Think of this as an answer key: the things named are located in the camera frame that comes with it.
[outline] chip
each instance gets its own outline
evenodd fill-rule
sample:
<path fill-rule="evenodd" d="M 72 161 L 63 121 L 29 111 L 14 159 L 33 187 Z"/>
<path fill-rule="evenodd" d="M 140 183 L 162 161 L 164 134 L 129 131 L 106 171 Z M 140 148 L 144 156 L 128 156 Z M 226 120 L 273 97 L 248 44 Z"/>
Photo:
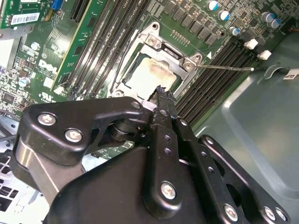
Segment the chip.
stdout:
<path fill-rule="evenodd" d="M 35 65 L 36 65 L 36 64 L 34 64 L 34 63 L 30 63 L 29 66 L 28 66 L 28 68 L 30 68 L 30 69 L 34 69 Z"/>
<path fill-rule="evenodd" d="M 195 12 L 196 8 L 192 7 L 189 11 L 189 14 L 193 15 L 193 13 Z"/>
<path fill-rule="evenodd" d="M 204 40 L 209 33 L 210 33 L 209 29 L 204 27 L 198 34 L 198 37 Z"/>
<path fill-rule="evenodd" d="M 12 104 L 14 102 L 14 96 L 6 92 L 4 93 L 3 101 Z"/>
<path fill-rule="evenodd" d="M 237 28 L 239 28 L 242 24 L 243 20 L 241 20 L 240 18 L 236 18 L 236 20 L 234 21 L 234 26 Z"/>
<path fill-rule="evenodd" d="M 190 31 L 193 32 L 193 33 L 195 33 L 195 34 L 197 34 L 198 31 L 201 29 L 201 27 L 202 27 L 202 25 L 201 25 L 199 22 L 196 21 L 196 22 L 191 26 Z"/>
<path fill-rule="evenodd" d="M 213 34 L 216 34 L 218 30 L 219 30 L 218 27 L 214 27 L 213 30 L 212 30 Z"/>
<path fill-rule="evenodd" d="M 196 20 L 201 21 L 203 18 L 204 18 L 204 15 L 200 13 L 200 14 L 197 16 Z"/>
<path fill-rule="evenodd" d="M 97 18 L 95 18 L 95 17 L 90 18 L 90 20 L 87 24 L 87 27 L 93 27 L 96 21 L 97 21 Z"/>
<path fill-rule="evenodd" d="M 190 15 L 187 15 L 186 18 L 184 18 L 183 22 L 182 22 L 182 25 L 184 27 L 190 27 L 190 25 L 192 24 L 193 22 L 193 18 L 190 16 Z"/>
<path fill-rule="evenodd" d="M 83 49 L 83 47 L 82 46 L 78 46 L 77 48 L 76 48 L 76 50 L 75 50 L 75 52 L 74 52 L 74 56 L 75 55 L 78 55 L 78 54 L 80 54 L 81 53 L 81 51 L 82 51 L 82 49 Z"/>
<path fill-rule="evenodd" d="M 165 6 L 164 12 L 167 14 L 172 14 L 176 10 L 177 6 L 173 1 L 169 1 Z"/>
<path fill-rule="evenodd" d="M 176 21 L 181 21 L 184 15 L 185 15 L 184 10 L 181 8 L 178 8 L 178 10 L 173 15 L 173 19 Z"/>
<path fill-rule="evenodd" d="M 209 27 L 212 24 L 212 22 L 210 20 L 206 21 L 205 26 Z"/>
<path fill-rule="evenodd" d="M 262 34 L 262 36 L 263 36 L 264 38 L 267 38 L 269 35 L 270 35 L 270 32 L 269 32 L 268 30 L 265 30 L 265 31 L 263 32 L 263 34 Z"/>
<path fill-rule="evenodd" d="M 244 19 L 246 16 L 247 16 L 247 13 L 243 12 L 242 15 L 241 15 L 241 18 Z"/>
<path fill-rule="evenodd" d="M 29 61 L 25 61 L 25 62 L 24 62 L 24 66 L 28 67 L 28 66 L 29 66 L 29 63 L 30 63 Z"/>
<path fill-rule="evenodd" d="M 207 45 L 212 45 L 217 40 L 217 37 L 214 34 L 209 34 L 209 36 L 206 38 Z"/>
<path fill-rule="evenodd" d="M 24 70 L 19 71 L 19 77 L 20 78 L 25 78 L 25 77 L 27 77 L 27 75 L 28 75 L 27 71 L 24 71 Z"/>
<path fill-rule="evenodd" d="M 252 20 L 250 21 L 249 24 L 250 24 L 252 27 L 255 27 L 255 26 L 258 24 L 258 22 L 257 22 L 256 19 L 252 19 Z"/>
<path fill-rule="evenodd" d="M 184 8 L 187 4 L 188 4 L 188 2 L 186 0 L 183 0 L 181 7 Z"/>

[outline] barcode sticker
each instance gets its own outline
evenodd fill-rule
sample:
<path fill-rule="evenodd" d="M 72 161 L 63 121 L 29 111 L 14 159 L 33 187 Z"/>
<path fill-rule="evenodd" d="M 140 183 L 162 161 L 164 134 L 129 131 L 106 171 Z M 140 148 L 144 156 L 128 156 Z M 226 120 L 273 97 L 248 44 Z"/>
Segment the barcode sticker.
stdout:
<path fill-rule="evenodd" d="M 10 25 L 16 25 L 26 22 L 35 22 L 38 21 L 40 13 L 30 13 L 30 14 L 21 14 L 21 15 L 14 15 Z"/>

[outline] motherboard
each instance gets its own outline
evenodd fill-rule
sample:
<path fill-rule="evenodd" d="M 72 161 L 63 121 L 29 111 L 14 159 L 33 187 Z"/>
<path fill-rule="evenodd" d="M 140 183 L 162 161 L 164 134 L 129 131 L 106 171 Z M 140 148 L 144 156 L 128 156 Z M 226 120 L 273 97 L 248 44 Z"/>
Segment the motherboard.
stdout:
<path fill-rule="evenodd" d="M 248 75 L 201 66 L 255 67 L 298 31 L 299 19 L 295 0 L 41 5 L 36 13 L 43 19 L 20 39 L 12 68 L 0 67 L 0 108 L 17 117 L 31 104 L 122 96 L 143 101 L 162 85 L 174 92 L 179 115 L 198 125 Z M 110 158 L 107 149 L 102 153 Z"/>

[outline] screw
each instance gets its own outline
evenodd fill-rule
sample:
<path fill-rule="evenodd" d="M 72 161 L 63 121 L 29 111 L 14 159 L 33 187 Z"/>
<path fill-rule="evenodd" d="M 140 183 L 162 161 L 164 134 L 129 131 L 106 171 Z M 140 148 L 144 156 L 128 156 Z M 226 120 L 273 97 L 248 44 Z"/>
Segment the screw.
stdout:
<path fill-rule="evenodd" d="M 184 120 L 181 120 L 181 123 L 183 124 L 183 125 L 185 125 L 185 126 L 187 126 L 188 124 L 187 124 L 187 122 L 186 121 L 184 121 Z"/>
<path fill-rule="evenodd" d="M 279 217 L 282 218 L 282 220 L 286 221 L 286 217 L 285 217 L 284 213 L 279 208 L 276 208 L 275 211 L 279 215 Z"/>
<path fill-rule="evenodd" d="M 137 109 L 139 109 L 140 108 L 140 105 L 139 105 L 139 103 L 137 103 L 137 102 L 132 102 L 131 103 L 131 105 L 133 106 L 133 107 L 135 107 L 135 108 L 137 108 Z"/>
<path fill-rule="evenodd" d="M 42 125 L 51 126 L 56 123 L 56 118 L 51 114 L 41 114 L 37 118 L 38 122 Z"/>
<path fill-rule="evenodd" d="M 117 90 L 117 91 L 115 92 L 115 96 L 116 96 L 116 97 L 123 97 L 123 92 L 120 91 L 120 90 Z"/>
<path fill-rule="evenodd" d="M 230 220 L 234 222 L 238 221 L 238 214 L 232 206 L 230 206 L 229 204 L 225 204 L 224 211 Z"/>
<path fill-rule="evenodd" d="M 153 37 L 150 37 L 150 38 L 148 39 L 148 44 L 149 44 L 150 46 L 154 47 L 154 46 L 157 44 L 157 40 L 156 40 L 155 38 L 153 38 Z"/>
<path fill-rule="evenodd" d="M 166 117 L 168 116 L 168 113 L 167 113 L 166 110 L 160 110 L 160 113 L 163 114 L 163 115 L 166 116 Z"/>
<path fill-rule="evenodd" d="M 275 215 L 274 215 L 273 211 L 272 211 L 271 209 L 269 209 L 268 207 L 264 207 L 264 209 L 265 209 L 265 212 L 266 212 L 267 216 L 268 216 L 271 220 L 274 221 L 276 218 L 275 218 Z"/>
<path fill-rule="evenodd" d="M 213 144 L 213 140 L 210 139 L 209 137 L 206 137 L 206 141 L 207 141 L 208 143 L 210 143 L 211 145 Z"/>
<path fill-rule="evenodd" d="M 167 199 L 172 200 L 176 197 L 176 191 L 171 183 L 163 182 L 161 184 L 161 191 Z"/>
<path fill-rule="evenodd" d="M 75 129 L 67 130 L 64 135 L 71 142 L 79 142 L 82 139 L 81 133 Z"/>

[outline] cable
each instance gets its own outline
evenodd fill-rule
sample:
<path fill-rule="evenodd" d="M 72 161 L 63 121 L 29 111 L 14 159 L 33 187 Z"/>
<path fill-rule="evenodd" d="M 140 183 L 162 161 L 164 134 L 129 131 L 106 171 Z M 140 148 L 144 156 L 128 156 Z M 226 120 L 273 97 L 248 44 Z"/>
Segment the cable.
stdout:
<path fill-rule="evenodd" d="M 1 138 L 0 138 L 0 142 L 2 142 L 2 141 L 13 140 L 13 139 L 15 139 L 16 137 L 17 137 L 16 134 L 13 134 L 13 135 L 10 135 L 10 136 L 1 137 Z"/>

